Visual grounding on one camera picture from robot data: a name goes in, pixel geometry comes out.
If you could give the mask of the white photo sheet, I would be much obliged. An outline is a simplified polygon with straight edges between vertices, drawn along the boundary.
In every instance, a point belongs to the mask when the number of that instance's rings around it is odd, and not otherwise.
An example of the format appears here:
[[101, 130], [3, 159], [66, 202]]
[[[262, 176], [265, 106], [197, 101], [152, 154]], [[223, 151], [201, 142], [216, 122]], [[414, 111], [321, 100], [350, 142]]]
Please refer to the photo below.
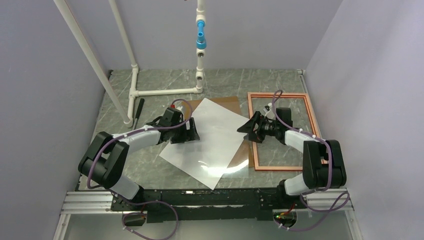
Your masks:
[[169, 143], [160, 157], [214, 189], [221, 179], [249, 176], [250, 145], [237, 129], [247, 122], [236, 96], [191, 101], [199, 140]]

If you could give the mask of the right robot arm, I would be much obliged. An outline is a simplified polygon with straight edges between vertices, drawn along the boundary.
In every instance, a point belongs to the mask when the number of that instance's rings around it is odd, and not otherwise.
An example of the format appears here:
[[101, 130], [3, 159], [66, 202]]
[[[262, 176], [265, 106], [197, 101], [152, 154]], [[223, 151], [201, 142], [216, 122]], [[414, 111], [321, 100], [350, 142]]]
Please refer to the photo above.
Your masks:
[[267, 136], [274, 137], [302, 154], [301, 174], [282, 182], [284, 189], [275, 194], [276, 203], [287, 208], [295, 201], [295, 196], [343, 187], [347, 174], [340, 143], [294, 128], [290, 108], [278, 107], [274, 113], [275, 118], [271, 119], [256, 111], [237, 132], [254, 143], [262, 143]]

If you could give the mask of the orange wooden picture frame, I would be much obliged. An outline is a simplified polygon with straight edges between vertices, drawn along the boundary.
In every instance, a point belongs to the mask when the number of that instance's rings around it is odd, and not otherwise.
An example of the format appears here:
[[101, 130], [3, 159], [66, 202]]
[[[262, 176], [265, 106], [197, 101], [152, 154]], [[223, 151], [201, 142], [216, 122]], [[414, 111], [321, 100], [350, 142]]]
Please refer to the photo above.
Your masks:
[[[254, 115], [253, 98], [272, 99], [273, 92], [248, 92], [247, 106], [249, 117]], [[309, 123], [312, 133], [317, 137], [321, 137], [321, 132], [316, 119], [316, 115], [312, 106], [311, 99], [307, 93], [288, 93], [284, 92], [279, 99], [303, 99], [307, 111]], [[303, 170], [301, 166], [260, 166], [257, 143], [252, 143], [253, 167], [255, 171], [273, 171], [273, 172], [300, 172]]]

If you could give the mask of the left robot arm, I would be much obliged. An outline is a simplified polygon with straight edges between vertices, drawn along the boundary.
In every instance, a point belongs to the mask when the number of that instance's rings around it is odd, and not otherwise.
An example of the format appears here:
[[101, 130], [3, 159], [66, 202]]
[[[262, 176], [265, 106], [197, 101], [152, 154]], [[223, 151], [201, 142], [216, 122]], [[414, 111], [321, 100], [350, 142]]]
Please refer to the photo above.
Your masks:
[[124, 175], [127, 157], [165, 142], [183, 144], [198, 140], [194, 117], [184, 117], [171, 105], [162, 116], [136, 130], [120, 134], [98, 133], [82, 157], [78, 171], [87, 177], [88, 188], [93, 189], [91, 182], [95, 182], [124, 198], [129, 209], [137, 210], [144, 203], [144, 188]]

